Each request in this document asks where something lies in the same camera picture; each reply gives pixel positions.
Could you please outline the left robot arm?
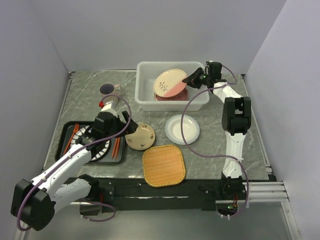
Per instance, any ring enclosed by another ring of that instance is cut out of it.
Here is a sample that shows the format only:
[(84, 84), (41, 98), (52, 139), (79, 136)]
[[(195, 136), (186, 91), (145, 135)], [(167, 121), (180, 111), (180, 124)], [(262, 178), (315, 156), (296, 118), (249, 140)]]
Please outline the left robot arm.
[(94, 177), (83, 174), (71, 184), (64, 183), (102, 151), (107, 141), (136, 131), (138, 124), (132, 120), (131, 111), (123, 111), (122, 115), (125, 122), (109, 110), (101, 111), (54, 165), (32, 180), (21, 179), (15, 185), (10, 213), (16, 217), (20, 231), (42, 230), (55, 213), (73, 201), (100, 202), (103, 191)]

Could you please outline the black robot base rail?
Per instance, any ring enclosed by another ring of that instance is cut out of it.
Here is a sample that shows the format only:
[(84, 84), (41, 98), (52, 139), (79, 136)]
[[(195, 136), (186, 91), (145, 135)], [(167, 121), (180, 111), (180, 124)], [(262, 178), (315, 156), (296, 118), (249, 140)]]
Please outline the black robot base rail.
[(215, 211), (217, 201), (244, 200), (243, 182), (185, 179), (177, 185), (152, 187), (143, 178), (97, 178), (87, 199), (113, 206), (117, 211)]

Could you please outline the woven bamboo plate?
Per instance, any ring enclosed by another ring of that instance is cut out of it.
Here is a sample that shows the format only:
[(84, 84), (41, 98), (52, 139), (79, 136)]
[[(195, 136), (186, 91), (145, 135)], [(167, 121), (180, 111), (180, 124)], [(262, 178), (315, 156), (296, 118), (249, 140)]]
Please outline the woven bamboo plate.
[(142, 155), (144, 180), (154, 188), (180, 184), (186, 177), (181, 150), (174, 145), (151, 147)]

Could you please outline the small beige floral plate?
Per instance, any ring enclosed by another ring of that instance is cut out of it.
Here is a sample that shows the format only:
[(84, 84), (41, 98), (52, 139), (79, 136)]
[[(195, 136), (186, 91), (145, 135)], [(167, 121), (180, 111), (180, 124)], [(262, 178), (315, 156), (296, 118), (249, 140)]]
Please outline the small beige floral plate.
[(125, 136), (127, 145), (138, 151), (146, 150), (151, 147), (156, 140), (153, 128), (145, 123), (138, 123), (138, 128), (132, 134)]

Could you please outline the pink polka dot plate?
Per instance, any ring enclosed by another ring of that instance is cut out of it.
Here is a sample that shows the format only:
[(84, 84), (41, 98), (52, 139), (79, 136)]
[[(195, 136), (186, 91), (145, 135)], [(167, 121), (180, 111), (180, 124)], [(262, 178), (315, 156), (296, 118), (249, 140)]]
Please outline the pink polka dot plate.
[(161, 97), (154, 94), (155, 101), (187, 101), (188, 100), (188, 90), (185, 88), (179, 94), (172, 97)]

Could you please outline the beige and pink plate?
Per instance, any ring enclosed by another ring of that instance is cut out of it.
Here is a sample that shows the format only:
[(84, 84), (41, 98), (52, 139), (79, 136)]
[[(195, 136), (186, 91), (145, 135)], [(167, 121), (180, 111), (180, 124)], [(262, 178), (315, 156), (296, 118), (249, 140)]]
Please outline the beige and pink plate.
[(161, 73), (154, 81), (153, 91), (162, 98), (171, 98), (182, 92), (187, 83), (183, 80), (187, 74), (181, 69), (169, 69)]

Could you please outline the white ceramic bowl plate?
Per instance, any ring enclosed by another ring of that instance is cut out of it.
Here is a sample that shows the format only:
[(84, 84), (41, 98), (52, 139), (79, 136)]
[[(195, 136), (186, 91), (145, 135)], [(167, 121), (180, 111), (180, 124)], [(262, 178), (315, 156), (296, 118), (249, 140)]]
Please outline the white ceramic bowl plate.
[[(165, 124), (165, 133), (169, 140), (178, 145), (185, 145), (181, 132), (181, 114), (177, 114), (168, 119)], [(197, 140), (200, 135), (198, 122), (189, 115), (183, 116), (183, 135), (188, 145)]]

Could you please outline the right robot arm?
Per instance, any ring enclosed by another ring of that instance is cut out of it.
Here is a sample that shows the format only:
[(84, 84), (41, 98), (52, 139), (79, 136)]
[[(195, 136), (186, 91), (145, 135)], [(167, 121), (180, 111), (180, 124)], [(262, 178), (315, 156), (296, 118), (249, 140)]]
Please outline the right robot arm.
[(236, 85), (236, 82), (228, 83), (222, 78), (222, 68), (229, 69), (220, 62), (207, 61), (205, 68), (199, 67), (182, 82), (194, 89), (206, 86), (207, 91), (223, 103), (221, 125), (226, 135), (226, 150), (221, 179), (225, 183), (219, 186), (218, 192), (222, 198), (230, 199), (237, 192), (233, 183), (241, 183), (242, 174), (246, 173), (242, 165), (242, 155), (244, 140), (252, 124), (252, 111), (251, 99), (238, 94), (231, 87)]

